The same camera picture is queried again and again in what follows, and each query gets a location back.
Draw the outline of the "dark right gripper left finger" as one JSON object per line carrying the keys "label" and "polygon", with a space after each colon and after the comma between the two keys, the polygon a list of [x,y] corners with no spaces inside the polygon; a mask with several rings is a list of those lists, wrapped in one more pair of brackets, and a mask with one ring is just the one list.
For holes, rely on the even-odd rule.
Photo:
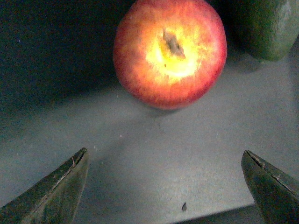
{"label": "dark right gripper left finger", "polygon": [[86,148],[0,209],[2,224],[71,224],[89,167]]}

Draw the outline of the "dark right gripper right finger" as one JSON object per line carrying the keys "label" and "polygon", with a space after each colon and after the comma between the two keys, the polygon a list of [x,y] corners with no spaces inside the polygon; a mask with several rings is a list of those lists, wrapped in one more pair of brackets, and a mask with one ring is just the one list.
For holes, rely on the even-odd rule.
{"label": "dark right gripper right finger", "polygon": [[299,222],[299,181],[253,152],[243,152],[241,167],[247,187],[265,224]]}

